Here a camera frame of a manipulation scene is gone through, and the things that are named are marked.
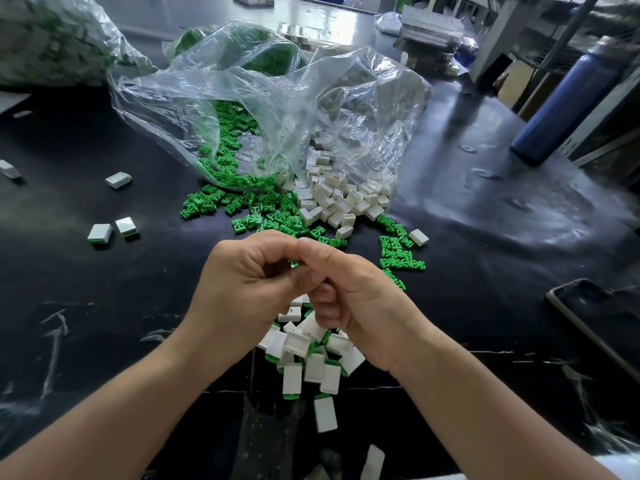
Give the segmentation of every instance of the black work surface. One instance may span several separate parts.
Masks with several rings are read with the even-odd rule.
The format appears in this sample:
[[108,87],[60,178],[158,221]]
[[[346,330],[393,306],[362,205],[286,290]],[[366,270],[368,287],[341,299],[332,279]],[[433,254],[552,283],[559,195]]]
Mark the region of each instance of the black work surface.
[[[604,449],[584,425],[593,416],[583,402],[631,437],[640,433],[637,387],[542,298],[580,277],[635,282],[633,204],[558,156],[525,166],[508,152],[522,122],[500,102],[431,82],[390,208],[430,238],[414,251],[427,270],[398,272],[408,295],[589,452]],[[141,339],[176,327],[208,252],[236,238],[222,212],[180,218],[202,182],[119,120],[106,91],[46,92],[23,107],[35,113],[0,120],[0,155],[25,177],[0,178],[0,456],[157,345]],[[117,171],[134,181],[114,191],[104,178]],[[126,216],[139,239],[114,235],[106,250],[86,242],[94,223]],[[361,222],[347,251],[377,261],[379,234]],[[66,328],[58,316],[46,321],[60,310]],[[187,412],[152,463],[158,478],[233,470],[299,480],[322,463],[351,479],[371,443],[387,454],[383,478],[456,471],[388,374],[364,364],[343,379],[339,429],[318,435],[313,393],[281,400],[280,376],[263,355],[245,357]],[[567,379],[567,364],[592,377],[588,397]]]

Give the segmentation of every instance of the smartphone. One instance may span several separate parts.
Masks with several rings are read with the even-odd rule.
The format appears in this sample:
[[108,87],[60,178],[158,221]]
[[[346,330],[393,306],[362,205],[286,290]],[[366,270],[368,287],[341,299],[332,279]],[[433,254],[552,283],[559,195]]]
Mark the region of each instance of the smartphone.
[[580,279],[553,288],[545,297],[640,383],[640,319],[610,291]]

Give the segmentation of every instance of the right hand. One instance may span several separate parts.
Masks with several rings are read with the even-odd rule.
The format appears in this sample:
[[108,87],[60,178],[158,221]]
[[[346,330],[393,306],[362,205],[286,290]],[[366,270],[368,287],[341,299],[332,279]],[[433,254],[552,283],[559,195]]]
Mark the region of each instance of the right hand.
[[328,277],[309,292],[318,325],[340,327],[368,361],[393,374],[408,342],[432,325],[370,261],[305,237],[298,246],[302,261]]

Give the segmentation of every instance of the forearm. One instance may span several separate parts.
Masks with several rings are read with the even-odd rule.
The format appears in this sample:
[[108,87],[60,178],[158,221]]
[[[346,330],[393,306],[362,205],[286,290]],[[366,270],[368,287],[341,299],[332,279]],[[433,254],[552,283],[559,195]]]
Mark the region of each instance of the forearm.
[[7,457],[0,478],[137,478],[208,386],[187,356],[164,345]]
[[411,340],[392,372],[470,480],[616,478],[441,331]]

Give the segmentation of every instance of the left hand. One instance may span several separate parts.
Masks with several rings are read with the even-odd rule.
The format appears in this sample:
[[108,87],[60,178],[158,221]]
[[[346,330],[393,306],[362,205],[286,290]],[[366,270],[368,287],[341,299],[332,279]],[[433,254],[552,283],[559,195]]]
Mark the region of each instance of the left hand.
[[298,240],[275,230],[219,242],[184,320],[163,346],[190,359],[208,383],[215,380],[258,345],[293,299],[324,281],[308,266],[292,268],[290,260],[301,261]]

